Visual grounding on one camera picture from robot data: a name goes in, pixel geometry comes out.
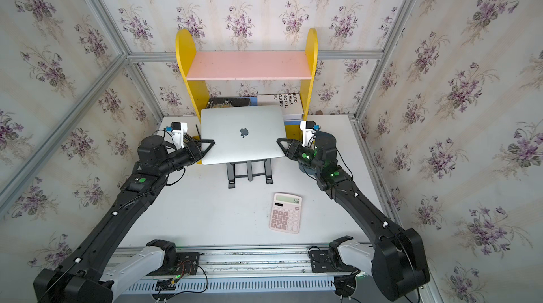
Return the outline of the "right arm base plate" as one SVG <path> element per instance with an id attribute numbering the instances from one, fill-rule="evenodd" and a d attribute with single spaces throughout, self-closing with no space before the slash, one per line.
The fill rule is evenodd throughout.
<path id="1" fill-rule="evenodd" d="M 308 248 L 308 258 L 313 273 L 350 273 L 355 275 L 361 273 L 359 269 L 332 258 L 328 249 L 322 250 L 318 246 Z"/>

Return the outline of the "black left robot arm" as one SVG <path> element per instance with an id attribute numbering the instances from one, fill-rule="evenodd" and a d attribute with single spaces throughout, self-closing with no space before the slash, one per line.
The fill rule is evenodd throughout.
<path id="1" fill-rule="evenodd" d="M 42 270 L 33 282 L 39 302 L 113 302 L 121 293 L 115 280 L 104 280 L 111 256 L 137 219 L 166 187 L 168 177 L 201 160 L 213 140 L 188 138 L 183 148 L 161 136 L 148 136 L 139 159 L 115 203 L 86 239 L 54 270 Z"/>

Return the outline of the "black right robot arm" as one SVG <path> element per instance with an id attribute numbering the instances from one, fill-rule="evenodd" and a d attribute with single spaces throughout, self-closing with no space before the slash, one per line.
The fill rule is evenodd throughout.
<path id="1" fill-rule="evenodd" d="M 314 173 L 318 188 L 345 209 L 369 239 L 368 246 L 348 236 L 331 242 L 329 249 L 335 264 L 370 274 L 391 302 L 429 283 L 431 276 L 420 234 L 393 222 L 362 194 L 351 170 L 339 164 L 343 158 L 335 136 L 318 131 L 313 147 L 287 138 L 277 139 L 277 144 L 303 171 Z"/>

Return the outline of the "silver laptop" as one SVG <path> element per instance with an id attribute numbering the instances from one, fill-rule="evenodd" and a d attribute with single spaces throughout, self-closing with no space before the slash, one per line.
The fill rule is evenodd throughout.
<path id="1" fill-rule="evenodd" d="M 202 139 L 215 145 L 202 160 L 204 165 L 226 164 L 282 157 L 277 144 L 286 137 L 281 108 L 244 106 L 204 109 Z"/>

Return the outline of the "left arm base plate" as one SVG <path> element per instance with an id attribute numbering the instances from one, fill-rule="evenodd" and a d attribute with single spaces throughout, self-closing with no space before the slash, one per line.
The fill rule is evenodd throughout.
<path id="1" fill-rule="evenodd" d="M 178 252 L 173 262 L 149 273 L 148 276 L 193 276 L 197 273 L 200 256 L 199 252 Z"/>

